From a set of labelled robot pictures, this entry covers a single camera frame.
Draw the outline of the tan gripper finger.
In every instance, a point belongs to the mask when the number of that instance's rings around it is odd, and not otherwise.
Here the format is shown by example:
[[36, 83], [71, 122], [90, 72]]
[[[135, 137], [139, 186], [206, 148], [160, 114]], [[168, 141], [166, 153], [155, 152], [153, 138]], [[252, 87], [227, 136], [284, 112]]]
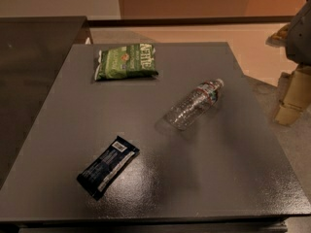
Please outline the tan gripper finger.
[[284, 25], [277, 32], [273, 33], [270, 37], [271, 41], [275, 45], [284, 45], [287, 42], [289, 24]]
[[281, 125], [292, 125], [311, 105], [311, 67], [298, 65], [290, 74], [283, 72], [278, 91], [274, 121]]

